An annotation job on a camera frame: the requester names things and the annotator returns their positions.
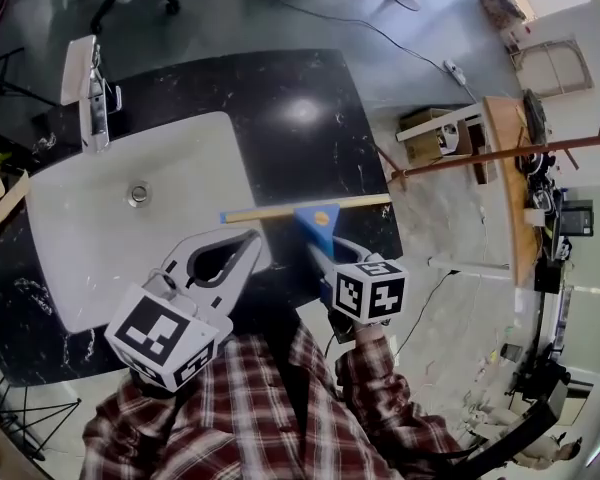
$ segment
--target concrete floor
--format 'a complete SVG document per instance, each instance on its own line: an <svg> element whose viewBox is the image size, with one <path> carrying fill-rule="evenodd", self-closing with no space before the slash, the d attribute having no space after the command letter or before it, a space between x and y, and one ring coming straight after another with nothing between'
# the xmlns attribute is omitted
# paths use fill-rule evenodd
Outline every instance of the concrete floor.
<svg viewBox="0 0 600 480"><path fill-rule="evenodd" d="M0 27L0 53L24 45L10 79L58 99L64 53L69 40L89 33L88 24L102 0L11 0ZM441 64L453 59L471 90L485 95L518 95L520 88L497 33L477 0L420 0L412 13L391 0L285 0L340 17L364 19L394 40ZM329 22L284 7L277 0L181 0L178 16L164 13L161 0L118 3L104 18L100 36L106 67L114 78L187 60L254 50L339 48L343 51L367 111L376 142L406 162L395 142L396 116L416 107L469 103L467 94L428 63L399 50L363 27ZM25 99L0 102L0 131L13 133L44 105ZM441 273L426 258L444 252L469 260L483 256L506 261L502 215L493 210L497 185L478 190L469 171L435 173L409 182L403 193L392 188L405 257L410 268L406 315L392 322L387 335L396 347L415 324ZM486 215L484 224L482 213ZM456 275L445 280L409 343L398 369L413 398L440 413L466 444L463 407L480 400L504 404L503 391L515 365L488 364L486 358L505 343L527 346L537 298L503 281ZM313 302L299 309L321 346L330 332L324 310ZM334 345L329 360L344 348ZM80 434L95 405L114 391L121 372L31 389L30 405L62 403L80 397L83 404L45 450L43 467L55 478L76 478L82 464ZM22 390L10 400L21 405ZM51 430L55 421L42 427Z"/></svg>

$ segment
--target black cable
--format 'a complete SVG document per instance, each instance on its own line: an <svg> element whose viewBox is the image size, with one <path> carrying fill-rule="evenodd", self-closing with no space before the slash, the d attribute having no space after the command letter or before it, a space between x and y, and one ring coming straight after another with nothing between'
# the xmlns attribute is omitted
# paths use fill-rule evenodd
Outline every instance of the black cable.
<svg viewBox="0 0 600 480"><path fill-rule="evenodd" d="M282 5L284 5L286 7L289 7L291 9L295 9L296 11L302 12L304 14L308 14L309 16L314 16L316 18L322 18L322 19L325 19L325 20L340 21L342 23L351 23L351 24L354 24L354 25L361 25L363 27L370 28L371 30L377 32L382 37L384 37L387 41L389 41L391 44L393 44L396 48L400 48L403 52L408 53L409 55L413 55L417 59L420 59L420 60L423 60L425 62L428 62L429 64L431 64L434 68L436 68L441 73L444 73L446 75L450 75L450 73L446 69L441 68L435 62L433 62L431 59L427 59L426 57L423 57L422 55L420 55L418 52L410 50L409 48L406 48L406 47L402 46L401 44L396 43L390 36L388 36L382 30L380 30L379 28L376 28L375 26L373 26L371 23L369 23L367 21L357 20L357 19L350 19L350 18L338 18L337 16L329 16L327 14L320 14L319 12L313 12L313 11L309 11L307 9L302 9L301 7L296 7L295 5L291 5L290 3L285 2L284 0L278 0L278 1Z"/></svg>
<svg viewBox="0 0 600 480"><path fill-rule="evenodd" d="M407 344L407 341L409 341L409 338L411 338L411 335L413 334L413 331L416 330L416 327L418 326L418 324L420 323L420 320L422 320L422 315L424 315L424 310L427 309L427 306L429 305L429 301L431 300L431 297L433 297L433 294L436 293L436 290L438 288L440 288L440 285L442 285L442 283L444 283L444 280L449 277L450 275L453 274L457 274L458 271L457 270L452 270L451 272L448 272L441 280L440 282L436 285L436 287L431 290L431 293L429 294L429 297L427 297L427 301L424 303L424 306L422 306L422 310L420 311L420 316L418 316L418 319L416 320L416 323L413 324L413 327L411 328L411 331L409 332L409 336L407 336L407 339L404 340L402 342L402 345L400 345L400 348L398 349L398 351L395 353L395 355L393 356L393 358L395 359L396 357L398 357L398 354L400 354L400 351L402 350L402 348Z"/></svg>
<svg viewBox="0 0 600 480"><path fill-rule="evenodd" d="M327 358L327 355L329 354L329 348L331 347L331 342L333 341L333 338L336 337L336 333L334 332L333 335L331 336L331 339L329 340L329 343L327 343L327 348L324 351L324 358Z"/></svg>
<svg viewBox="0 0 600 480"><path fill-rule="evenodd" d="M468 84L465 83L462 86L462 88L465 90L465 92L469 95L469 97L473 100L474 103L478 103L478 100L476 99L476 97L471 92L471 89L469 89L469 85Z"/></svg>

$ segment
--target white sink basin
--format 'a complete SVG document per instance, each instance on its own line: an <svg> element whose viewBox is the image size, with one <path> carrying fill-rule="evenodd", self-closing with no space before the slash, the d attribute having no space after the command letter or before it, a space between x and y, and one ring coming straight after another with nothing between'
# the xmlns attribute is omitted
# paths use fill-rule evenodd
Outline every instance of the white sink basin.
<svg viewBox="0 0 600 480"><path fill-rule="evenodd" d="M133 207L128 191L139 180L151 200ZM223 112L64 160L32 177L26 201L45 280L69 332L109 323L129 283L143 284L180 240L221 227L222 211L254 206ZM256 270L270 263L265 239Z"/></svg>

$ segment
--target red plaid shirt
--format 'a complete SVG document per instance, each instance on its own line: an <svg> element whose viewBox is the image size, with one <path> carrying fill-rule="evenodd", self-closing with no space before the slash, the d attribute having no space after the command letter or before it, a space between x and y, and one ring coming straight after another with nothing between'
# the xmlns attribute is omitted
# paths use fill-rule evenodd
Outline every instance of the red plaid shirt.
<svg viewBox="0 0 600 480"><path fill-rule="evenodd" d="M441 417L409 402L384 338L338 360L342 395L303 326L289 362L309 375L304 433L266 342L242 336L191 381L183 405L145 397L126 380L85 428L81 478L411 480L434 470L407 458L410 450L459 450Z"/></svg>

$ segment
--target black countertop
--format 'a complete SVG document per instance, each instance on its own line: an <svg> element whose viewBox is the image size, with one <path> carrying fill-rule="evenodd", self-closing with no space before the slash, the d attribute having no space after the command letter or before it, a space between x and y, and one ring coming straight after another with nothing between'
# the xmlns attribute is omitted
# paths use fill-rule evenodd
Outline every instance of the black countertop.
<svg viewBox="0 0 600 480"><path fill-rule="evenodd" d="M120 85L124 109L111 116L112 138L226 112L258 206L387 192L369 124L338 51L204 59L142 73ZM41 153L40 168L81 151L77 106L53 108L33 123L12 138L42 150L45 141L54 144ZM8 182L15 179L9 176ZM266 297L295 308L318 296L295 226L292 219L263 222L273 267L252 276L240 305L254 307ZM336 233L387 258L402 254L395 215L386 206L343 210ZM122 367L104 327L78 334L64 329L21 203L0 227L0 368L7 380L31 386Z"/></svg>

